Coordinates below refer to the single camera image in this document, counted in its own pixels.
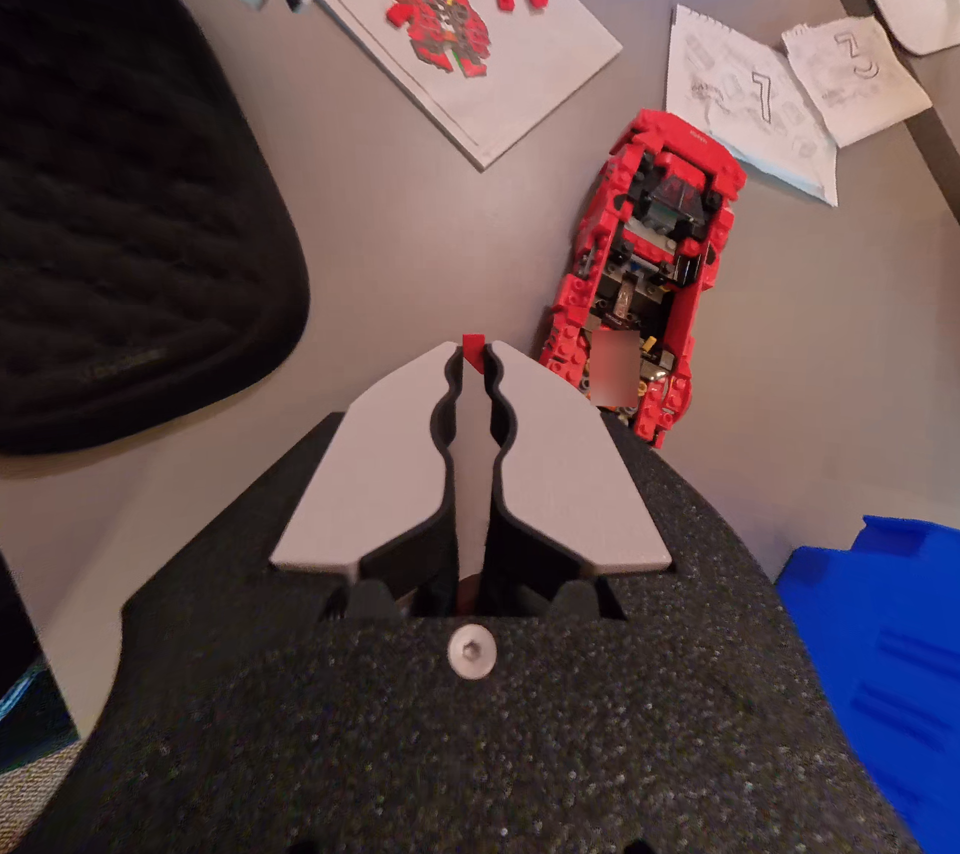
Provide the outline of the red toy brick car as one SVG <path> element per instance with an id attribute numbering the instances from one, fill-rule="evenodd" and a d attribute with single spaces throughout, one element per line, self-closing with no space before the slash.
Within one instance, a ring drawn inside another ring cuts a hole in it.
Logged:
<path id="1" fill-rule="evenodd" d="M 630 404 L 606 410 L 652 448 L 690 407 L 694 323 L 746 180 L 719 142 L 643 110 L 609 150 L 573 237 L 538 360 L 588 397 L 594 333 L 636 333 Z"/>

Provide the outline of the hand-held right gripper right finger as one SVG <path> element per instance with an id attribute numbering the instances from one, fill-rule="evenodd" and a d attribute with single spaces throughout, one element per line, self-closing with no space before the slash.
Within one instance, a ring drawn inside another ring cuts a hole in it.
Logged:
<path id="1" fill-rule="evenodd" d="M 599 410 L 504 341 L 486 355 L 486 390 L 506 416 L 495 477 L 506 521 L 588 575 L 668 569 L 672 557 Z"/>

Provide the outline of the blue plastic bin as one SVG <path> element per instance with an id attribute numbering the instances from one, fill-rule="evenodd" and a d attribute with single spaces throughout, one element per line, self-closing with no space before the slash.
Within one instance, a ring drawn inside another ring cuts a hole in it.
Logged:
<path id="1" fill-rule="evenodd" d="M 925 852 L 959 851 L 959 531 L 866 515 L 776 581 L 852 749 Z"/>

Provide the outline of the printed white paper bag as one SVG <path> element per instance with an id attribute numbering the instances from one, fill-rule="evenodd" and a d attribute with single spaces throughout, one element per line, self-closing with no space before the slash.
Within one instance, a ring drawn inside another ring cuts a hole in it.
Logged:
<path id="1" fill-rule="evenodd" d="M 932 108 L 875 17 L 799 24 L 781 39 L 790 67 L 839 148 Z"/>
<path id="2" fill-rule="evenodd" d="M 838 206 L 836 142 L 773 48 L 678 4 L 665 101 L 738 161 Z"/>

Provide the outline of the black padded seat cushion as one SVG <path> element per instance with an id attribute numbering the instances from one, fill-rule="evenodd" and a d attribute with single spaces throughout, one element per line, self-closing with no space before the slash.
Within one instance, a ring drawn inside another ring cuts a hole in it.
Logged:
<path id="1" fill-rule="evenodd" d="M 181 0 L 1 0 L 1 448 L 76 452 L 269 376 L 294 223 Z"/>

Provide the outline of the white instruction booklet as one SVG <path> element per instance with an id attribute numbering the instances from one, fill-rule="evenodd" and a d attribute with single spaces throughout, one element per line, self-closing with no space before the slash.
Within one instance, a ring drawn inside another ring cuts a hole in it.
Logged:
<path id="1" fill-rule="evenodd" d="M 579 0 L 318 0 L 483 171 L 605 68 L 621 44 Z M 409 24 L 386 20 L 395 3 Z"/>

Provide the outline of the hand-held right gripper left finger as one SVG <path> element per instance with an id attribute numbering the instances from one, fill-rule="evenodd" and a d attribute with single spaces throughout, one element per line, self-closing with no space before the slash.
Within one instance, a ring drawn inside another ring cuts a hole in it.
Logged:
<path id="1" fill-rule="evenodd" d="M 270 556 L 348 581 L 427 581 L 456 546 L 452 462 L 461 348 L 378 380 L 347 409 Z"/>

